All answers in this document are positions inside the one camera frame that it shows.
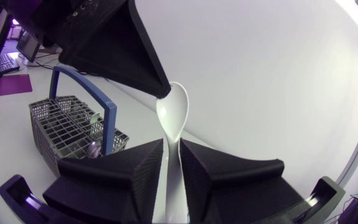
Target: cable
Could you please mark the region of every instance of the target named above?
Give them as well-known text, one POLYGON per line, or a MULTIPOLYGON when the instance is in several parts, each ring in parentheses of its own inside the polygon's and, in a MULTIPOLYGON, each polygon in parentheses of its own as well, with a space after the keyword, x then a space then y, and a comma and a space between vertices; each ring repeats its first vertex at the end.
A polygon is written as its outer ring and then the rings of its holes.
POLYGON ((43 63, 42 65, 46 65, 46 64, 48 64, 48 63, 50 63, 50 62, 52 62, 52 61, 54 61, 54 60, 58 60, 57 58, 55 58, 55 59, 52 59, 52 60, 50 60, 49 62, 45 62, 45 63, 43 63))
POLYGON ((38 63, 38 62, 36 62, 39 66, 41 66, 41 67, 43 67, 43 68, 47 68, 47 69, 51 69, 51 70, 53 70, 53 67, 52 66, 49 66, 49 65, 45 65, 45 64, 43 64, 43 65, 41 65, 40 63, 38 63))
POLYGON ((17 55, 19 58, 21 58, 22 60, 24 60, 24 56, 22 55, 22 53, 17 55))
POLYGON ((60 52, 50 53, 50 54, 43 55, 43 56, 39 56, 39 57, 35 57, 35 58, 42 58, 42 57, 47 57, 47 56, 56 55, 56 54, 60 54, 60 52))
MULTIPOLYGON (((339 215, 336 215, 336 216, 334 216, 334 217, 332 217, 332 218, 326 220, 326 221, 323 222, 323 223, 326 223, 326 222, 332 220, 333 218, 336 218, 336 217, 342 215, 343 213, 347 212, 350 208, 355 207, 356 205, 358 205, 358 198, 355 197, 355 195, 358 195, 358 194, 350 195, 351 198, 343 203, 342 213, 340 213, 339 215), (352 199, 356 199, 356 200, 357 200, 357 203, 354 203, 354 204, 350 205, 349 207, 347 207, 347 208, 345 209, 346 203, 349 202, 349 201, 352 200, 352 199)), ((337 220, 335 220, 335 221, 332 221, 330 224, 335 224, 335 223, 338 222, 338 221, 339 221, 339 219, 337 219, 337 220)))

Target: desk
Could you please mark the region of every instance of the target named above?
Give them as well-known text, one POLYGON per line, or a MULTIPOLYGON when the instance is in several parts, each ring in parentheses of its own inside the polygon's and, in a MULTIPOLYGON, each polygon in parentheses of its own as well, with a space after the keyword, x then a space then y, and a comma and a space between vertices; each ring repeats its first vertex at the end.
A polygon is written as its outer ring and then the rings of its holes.
MULTIPOLYGON (((40 58, 39 62, 48 62, 53 57, 57 56, 40 58)), ((27 67, 13 74, 26 73, 30 75, 32 92, 0 96, 0 186, 13 175, 20 174, 26 179, 33 194, 43 199, 42 193, 56 177, 35 147, 28 105, 48 97, 52 71, 40 67, 27 67)), ((156 113, 119 90, 113 82, 107 82, 101 77, 86 77, 117 105, 116 127, 129 136, 127 149, 164 138, 164 155, 153 217, 153 222, 164 222, 168 147, 156 113)), ((57 93, 58 96, 75 95, 89 104, 93 110, 100 111, 101 116, 103 115, 102 107, 79 84, 66 75, 60 75, 57 93)), ((181 136, 208 146, 186 132, 183 132, 181 136)), ((0 223, 20 223, 1 196, 0 223)))

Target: wire basket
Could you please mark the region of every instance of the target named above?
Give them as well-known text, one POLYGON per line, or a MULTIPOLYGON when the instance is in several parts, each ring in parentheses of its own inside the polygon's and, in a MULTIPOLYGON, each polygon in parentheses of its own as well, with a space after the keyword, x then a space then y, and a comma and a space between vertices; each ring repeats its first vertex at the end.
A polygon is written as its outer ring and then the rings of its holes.
MULTIPOLYGON (((83 79, 86 81, 82 81, 89 85, 90 82, 83 79)), ((91 124, 90 120, 95 112, 75 96, 51 97, 50 95, 46 100, 31 103, 29 108, 35 145, 56 176, 59 175, 57 168, 59 159, 65 157, 83 159, 91 142, 100 141, 104 145, 103 118, 98 116, 97 121, 91 124)), ((112 146, 107 146, 104 154, 124 150, 128 140, 126 134, 114 128, 112 146)))

